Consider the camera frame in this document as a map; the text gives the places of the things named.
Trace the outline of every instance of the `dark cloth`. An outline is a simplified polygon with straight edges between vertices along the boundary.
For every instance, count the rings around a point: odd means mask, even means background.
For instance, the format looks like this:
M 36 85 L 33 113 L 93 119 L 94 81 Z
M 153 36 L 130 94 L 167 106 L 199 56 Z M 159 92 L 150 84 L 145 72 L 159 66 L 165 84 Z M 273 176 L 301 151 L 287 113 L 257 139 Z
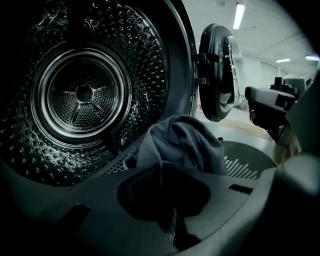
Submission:
M 137 167 L 163 161 L 201 172 L 227 174 L 224 148 L 196 118 L 175 115 L 152 125 L 137 154 Z

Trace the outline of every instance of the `metal rim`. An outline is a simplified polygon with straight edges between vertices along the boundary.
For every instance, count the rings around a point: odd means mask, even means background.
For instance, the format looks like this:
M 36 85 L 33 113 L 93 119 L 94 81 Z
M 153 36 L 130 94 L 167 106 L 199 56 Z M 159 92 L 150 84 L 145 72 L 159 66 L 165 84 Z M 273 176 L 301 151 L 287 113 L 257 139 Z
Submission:
M 101 120 L 99 125 L 87 129 L 77 129 L 73 127 L 72 122 L 70 124 L 62 122 L 57 117 L 50 100 L 59 73 L 74 61 L 86 61 L 97 65 L 110 75 L 113 83 L 111 86 L 115 89 L 116 97 L 110 113 Z M 31 95 L 32 115 L 41 131 L 55 143 L 58 140 L 72 145 L 81 144 L 82 147 L 84 144 L 92 146 L 92 143 L 98 142 L 98 135 L 105 130 L 108 132 L 114 131 L 127 117 L 132 98 L 130 77 L 122 61 L 106 47 L 86 43 L 78 49 L 69 49 L 55 54 L 54 58 L 50 58 L 49 62 L 46 61 L 42 65 L 36 77 Z M 92 90 L 92 97 L 85 102 L 77 97 L 77 92 L 82 86 L 88 86 Z M 82 86 L 79 86 L 75 91 L 66 92 L 74 95 L 77 99 L 77 108 L 72 119 L 75 119 L 77 111 L 82 105 L 91 104 L 102 111 L 94 102 L 97 89 L 88 84 Z

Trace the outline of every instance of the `ceiling light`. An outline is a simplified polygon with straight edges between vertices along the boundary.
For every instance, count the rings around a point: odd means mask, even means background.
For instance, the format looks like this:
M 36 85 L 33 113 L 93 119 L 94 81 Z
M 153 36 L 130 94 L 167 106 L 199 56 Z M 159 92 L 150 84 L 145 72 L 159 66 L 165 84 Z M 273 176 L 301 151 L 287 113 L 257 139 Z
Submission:
M 308 60 L 308 61 L 320 61 L 320 57 L 317 56 L 317 55 L 307 55 L 305 56 L 305 58 Z
M 289 58 L 283 58 L 283 59 L 277 59 L 275 62 L 282 63 L 282 62 L 289 62 L 289 61 L 290 61 Z
M 241 4 L 241 3 L 236 4 L 235 18 L 233 23 L 234 30 L 239 29 L 242 17 L 244 16 L 245 8 L 246 6 L 244 4 Z

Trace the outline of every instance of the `gray cloth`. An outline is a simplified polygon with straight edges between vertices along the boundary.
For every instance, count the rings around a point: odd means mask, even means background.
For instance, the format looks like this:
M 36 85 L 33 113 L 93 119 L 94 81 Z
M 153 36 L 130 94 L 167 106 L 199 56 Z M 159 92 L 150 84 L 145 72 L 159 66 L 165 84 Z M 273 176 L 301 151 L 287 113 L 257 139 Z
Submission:
M 224 148 L 196 118 L 175 115 L 152 125 L 137 154 L 137 167 L 163 162 L 201 172 L 227 175 Z

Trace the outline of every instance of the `ceiling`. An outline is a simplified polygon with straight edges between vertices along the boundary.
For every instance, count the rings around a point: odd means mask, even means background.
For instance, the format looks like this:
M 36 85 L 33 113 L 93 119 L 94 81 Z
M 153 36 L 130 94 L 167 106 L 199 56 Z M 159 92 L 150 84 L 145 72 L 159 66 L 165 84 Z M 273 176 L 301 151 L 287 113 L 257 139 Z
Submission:
M 211 23 L 226 26 L 237 38 L 242 53 L 281 67 L 289 74 L 311 78 L 316 61 L 308 39 L 291 16 L 275 0 L 182 0 L 189 14 L 197 46 L 204 28 Z M 236 4 L 245 4 L 239 30 L 233 30 Z M 290 62 L 276 63 L 279 59 Z

